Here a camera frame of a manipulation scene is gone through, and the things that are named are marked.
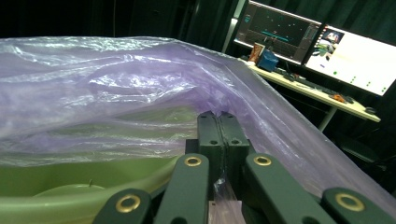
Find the transparent plastic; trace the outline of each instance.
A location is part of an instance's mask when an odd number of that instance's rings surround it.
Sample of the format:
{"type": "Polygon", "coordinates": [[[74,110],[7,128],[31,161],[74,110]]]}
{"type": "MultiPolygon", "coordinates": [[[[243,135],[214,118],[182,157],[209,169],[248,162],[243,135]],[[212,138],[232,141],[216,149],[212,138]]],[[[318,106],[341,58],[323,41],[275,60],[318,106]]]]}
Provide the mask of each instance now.
{"type": "Polygon", "coordinates": [[[0,165],[179,155],[208,110],[236,115],[309,192],[354,189],[396,216],[394,198],[235,58],[154,37],[0,40],[0,165]]]}
{"type": "Polygon", "coordinates": [[[242,203],[236,199],[233,188],[224,173],[214,183],[215,209],[211,223],[245,224],[242,215],[242,203]]]}

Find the computer monitor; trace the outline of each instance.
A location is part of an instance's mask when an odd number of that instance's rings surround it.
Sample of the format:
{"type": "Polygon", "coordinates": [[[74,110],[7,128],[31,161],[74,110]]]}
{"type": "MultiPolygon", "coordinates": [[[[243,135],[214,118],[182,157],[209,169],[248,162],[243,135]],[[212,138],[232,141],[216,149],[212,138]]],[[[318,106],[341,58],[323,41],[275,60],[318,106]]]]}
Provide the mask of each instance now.
{"type": "Polygon", "coordinates": [[[306,67],[382,96],[396,79],[396,47],[325,26],[306,67]]]}
{"type": "Polygon", "coordinates": [[[253,48],[254,43],[272,45],[276,57],[302,64],[321,23],[286,11],[248,1],[234,42],[253,48]]]}

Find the green bin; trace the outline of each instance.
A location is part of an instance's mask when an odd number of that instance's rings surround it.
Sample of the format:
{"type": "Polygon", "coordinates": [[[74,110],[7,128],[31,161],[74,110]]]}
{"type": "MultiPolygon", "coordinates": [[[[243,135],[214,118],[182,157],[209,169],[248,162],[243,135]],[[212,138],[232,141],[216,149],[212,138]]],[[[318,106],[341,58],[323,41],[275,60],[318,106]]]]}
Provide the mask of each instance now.
{"type": "Polygon", "coordinates": [[[0,223],[92,223],[122,189],[165,184],[177,157],[0,167],[0,223]]]}

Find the wooden desk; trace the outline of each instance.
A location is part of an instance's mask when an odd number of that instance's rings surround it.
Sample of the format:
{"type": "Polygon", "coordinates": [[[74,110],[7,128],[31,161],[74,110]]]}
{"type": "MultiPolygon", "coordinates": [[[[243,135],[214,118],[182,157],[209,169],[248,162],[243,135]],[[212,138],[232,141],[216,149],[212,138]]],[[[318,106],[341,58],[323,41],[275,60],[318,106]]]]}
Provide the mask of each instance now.
{"type": "Polygon", "coordinates": [[[330,109],[330,111],[327,113],[327,115],[325,116],[323,121],[318,126],[318,129],[321,130],[322,132],[326,128],[326,126],[330,122],[330,120],[332,119],[332,116],[335,114],[337,109],[345,111],[348,114],[351,114],[351,115],[356,116],[361,119],[370,119],[375,122],[379,122],[381,120],[376,115],[371,115],[371,114],[364,112],[365,107],[357,101],[355,101],[353,104],[344,104],[344,103],[338,102],[338,101],[330,98],[329,95],[324,92],[311,89],[311,88],[305,86],[304,84],[296,82],[296,81],[293,81],[293,82],[289,81],[289,80],[283,78],[283,76],[280,74],[267,72],[265,70],[258,68],[257,66],[250,66],[249,68],[251,70],[253,70],[254,72],[256,72],[258,75],[260,75],[261,77],[265,78],[266,80],[272,81],[272,82],[279,84],[283,87],[286,87],[290,90],[297,91],[297,92],[299,92],[303,95],[306,95],[312,99],[320,101],[323,104],[330,105],[332,108],[330,109]]]}

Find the keyboard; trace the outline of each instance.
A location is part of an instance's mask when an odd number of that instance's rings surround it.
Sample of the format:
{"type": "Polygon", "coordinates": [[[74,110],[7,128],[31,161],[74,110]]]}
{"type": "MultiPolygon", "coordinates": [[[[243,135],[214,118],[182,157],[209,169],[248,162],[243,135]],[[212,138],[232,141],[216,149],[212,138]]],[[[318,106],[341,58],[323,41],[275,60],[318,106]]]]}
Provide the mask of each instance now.
{"type": "Polygon", "coordinates": [[[286,70],[284,70],[284,69],[276,68],[276,69],[274,70],[274,72],[275,72],[275,73],[278,73],[278,74],[280,74],[280,75],[282,75],[284,78],[286,78],[286,79],[288,79],[288,80],[290,80],[290,81],[296,81],[296,82],[301,83],[301,84],[304,84],[305,86],[310,87],[310,88],[312,88],[312,89],[315,89],[315,90],[318,90],[318,91],[322,91],[322,92],[324,92],[324,93],[326,93],[326,94],[329,94],[329,95],[341,95],[341,96],[344,98],[345,101],[347,101],[347,102],[350,103],[350,104],[353,104],[353,101],[354,101],[354,100],[353,100],[352,97],[350,97],[350,96],[345,96],[345,95],[343,95],[343,94],[340,94],[340,93],[337,92],[337,91],[330,90],[330,89],[328,89],[328,88],[326,88],[326,87],[320,86],[320,85],[318,85],[318,84],[316,84],[316,83],[313,83],[313,82],[310,82],[310,81],[308,81],[308,80],[306,80],[306,79],[299,78],[299,77],[294,77],[294,76],[292,76],[290,73],[288,73],[288,72],[287,72],[286,70]]]}
{"type": "Polygon", "coordinates": [[[310,81],[308,81],[306,79],[303,79],[303,78],[295,78],[294,80],[296,82],[298,82],[298,83],[304,84],[305,86],[308,86],[308,87],[313,88],[313,89],[318,90],[318,91],[322,91],[322,92],[324,92],[326,94],[329,94],[329,95],[341,95],[344,98],[345,101],[347,101],[350,104],[353,104],[353,98],[350,97],[350,96],[345,96],[345,95],[343,95],[343,94],[341,94],[341,93],[339,93],[337,91],[332,91],[330,89],[327,89],[326,87],[320,86],[318,84],[315,84],[315,83],[310,82],[310,81]]]}
{"type": "Polygon", "coordinates": [[[320,86],[318,84],[315,84],[315,83],[310,82],[310,81],[308,81],[306,79],[303,79],[303,78],[295,78],[294,80],[296,82],[298,82],[298,83],[304,84],[305,86],[308,86],[308,87],[313,88],[315,90],[323,91],[324,93],[329,94],[329,95],[339,94],[336,91],[332,91],[330,89],[327,89],[326,87],[320,86]]]}

